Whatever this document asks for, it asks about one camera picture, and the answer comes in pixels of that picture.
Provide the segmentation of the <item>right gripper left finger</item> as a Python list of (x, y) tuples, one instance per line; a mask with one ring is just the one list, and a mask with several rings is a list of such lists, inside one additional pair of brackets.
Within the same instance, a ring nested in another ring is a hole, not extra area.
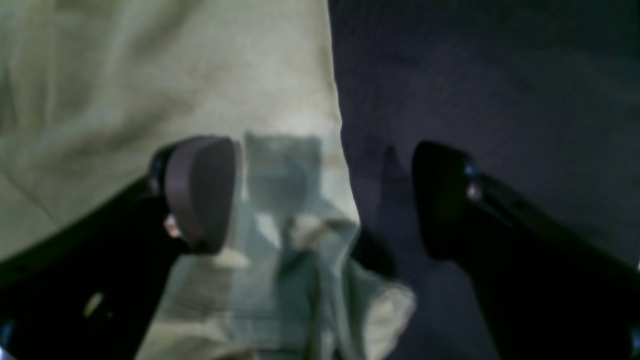
[(1, 262), (3, 360), (133, 360), (182, 255), (226, 241), (237, 176), (229, 137), (164, 146), (146, 175)]

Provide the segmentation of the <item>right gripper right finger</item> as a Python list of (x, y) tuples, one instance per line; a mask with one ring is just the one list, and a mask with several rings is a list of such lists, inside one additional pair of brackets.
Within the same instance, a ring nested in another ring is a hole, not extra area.
[(423, 141), (411, 175), (428, 255), (470, 278), (503, 360), (637, 360), (639, 271), (466, 153)]

